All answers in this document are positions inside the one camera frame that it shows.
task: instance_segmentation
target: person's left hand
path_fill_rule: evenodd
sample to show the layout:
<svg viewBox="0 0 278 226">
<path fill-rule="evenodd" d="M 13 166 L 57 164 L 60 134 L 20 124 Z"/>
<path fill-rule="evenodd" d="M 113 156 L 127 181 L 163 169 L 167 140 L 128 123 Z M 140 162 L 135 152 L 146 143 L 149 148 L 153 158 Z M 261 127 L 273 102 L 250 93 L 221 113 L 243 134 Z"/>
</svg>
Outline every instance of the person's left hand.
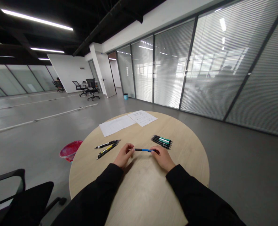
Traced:
<svg viewBox="0 0 278 226">
<path fill-rule="evenodd" d="M 128 159 L 132 156 L 134 152 L 135 152 L 134 145 L 131 143 L 126 143 L 121 148 L 119 154 L 117 155 L 114 161 L 114 164 L 123 169 L 126 166 Z"/>
</svg>

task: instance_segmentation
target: blue pen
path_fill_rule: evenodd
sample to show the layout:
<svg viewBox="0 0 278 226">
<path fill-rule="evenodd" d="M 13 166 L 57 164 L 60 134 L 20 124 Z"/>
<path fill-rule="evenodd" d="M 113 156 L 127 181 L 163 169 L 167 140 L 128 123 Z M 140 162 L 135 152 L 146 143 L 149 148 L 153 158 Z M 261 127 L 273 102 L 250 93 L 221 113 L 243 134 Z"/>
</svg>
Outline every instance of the blue pen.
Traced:
<svg viewBox="0 0 278 226">
<path fill-rule="evenodd" d="M 150 149 L 140 149 L 140 148 L 135 148 L 135 151 L 147 151 L 147 152 L 156 152 L 157 154 L 159 154 L 158 150 L 150 150 Z"/>
</svg>

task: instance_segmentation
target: black office chair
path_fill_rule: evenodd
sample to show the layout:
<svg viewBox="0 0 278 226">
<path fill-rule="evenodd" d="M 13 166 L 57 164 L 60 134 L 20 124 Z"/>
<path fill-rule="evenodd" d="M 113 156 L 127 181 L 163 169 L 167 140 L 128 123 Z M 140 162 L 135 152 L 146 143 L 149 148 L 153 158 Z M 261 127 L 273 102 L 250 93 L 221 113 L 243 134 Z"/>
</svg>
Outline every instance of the black office chair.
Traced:
<svg viewBox="0 0 278 226">
<path fill-rule="evenodd" d="M 82 87 L 78 82 L 76 82 L 76 81 L 72 81 L 74 84 L 75 84 L 75 86 L 76 86 L 76 90 L 81 90 L 82 91 L 82 93 L 81 94 L 79 94 L 79 96 L 81 96 L 81 95 L 86 95 L 87 96 L 87 87 L 85 86 L 85 87 Z"/>
<path fill-rule="evenodd" d="M 25 190 L 25 170 L 18 169 L 10 173 L 0 175 L 0 181 L 9 177 L 19 176 L 21 178 L 20 185 L 15 195 L 0 201 L 0 225 L 33 225 L 40 224 L 42 218 L 52 209 L 52 207 L 59 203 L 64 205 L 66 198 L 56 198 L 50 205 L 47 206 L 52 189 L 53 182 L 46 182 Z"/>
<path fill-rule="evenodd" d="M 92 101 L 94 101 L 94 98 L 98 97 L 100 99 L 99 96 L 94 96 L 94 93 L 98 92 L 97 88 L 96 88 L 96 84 L 95 84 L 95 79 L 94 78 L 88 78 L 86 79 L 86 82 L 88 83 L 89 88 L 86 92 L 91 93 L 93 96 L 89 97 L 88 100 L 90 100 L 92 98 Z"/>
<path fill-rule="evenodd" d="M 61 81 L 52 81 L 52 83 L 55 85 L 57 92 L 64 92 L 65 91 Z"/>
</svg>

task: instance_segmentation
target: black sleeve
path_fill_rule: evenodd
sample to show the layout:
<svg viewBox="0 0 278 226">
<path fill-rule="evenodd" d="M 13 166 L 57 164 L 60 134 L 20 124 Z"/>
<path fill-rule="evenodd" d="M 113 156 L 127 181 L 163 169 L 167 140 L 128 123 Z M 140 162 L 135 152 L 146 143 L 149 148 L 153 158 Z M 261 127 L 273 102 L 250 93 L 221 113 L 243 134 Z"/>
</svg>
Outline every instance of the black sleeve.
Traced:
<svg viewBox="0 0 278 226">
<path fill-rule="evenodd" d="M 181 165 L 166 175 L 190 225 L 245 225 L 232 207 Z"/>
<path fill-rule="evenodd" d="M 52 223 L 57 225 L 104 225 L 123 170 L 111 163 L 95 181 L 82 189 Z"/>
</svg>

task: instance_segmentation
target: epoxy floor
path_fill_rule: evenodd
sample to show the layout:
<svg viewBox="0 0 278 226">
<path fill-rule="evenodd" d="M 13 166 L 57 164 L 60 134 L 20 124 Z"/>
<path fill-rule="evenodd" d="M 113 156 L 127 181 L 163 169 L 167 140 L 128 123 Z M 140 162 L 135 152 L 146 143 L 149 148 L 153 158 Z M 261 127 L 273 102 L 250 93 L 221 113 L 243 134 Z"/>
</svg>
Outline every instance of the epoxy floor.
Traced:
<svg viewBox="0 0 278 226">
<path fill-rule="evenodd" d="M 0 133 L 0 175 L 23 168 L 26 188 L 53 181 L 50 198 L 69 197 L 71 164 L 60 150 L 84 140 L 98 124 L 127 112 L 157 111 L 185 123 L 201 140 L 209 160 L 210 189 L 225 199 L 247 225 L 278 226 L 278 137 L 228 125 L 140 100 L 125 101 L 122 91 L 107 99 L 87 101 L 79 93 L 46 92 L 0 98 L 0 129 L 79 107 L 98 105 Z M 11 189 L 14 182 L 9 181 Z M 42 220 L 50 225 L 63 207 L 55 206 Z"/>
</svg>

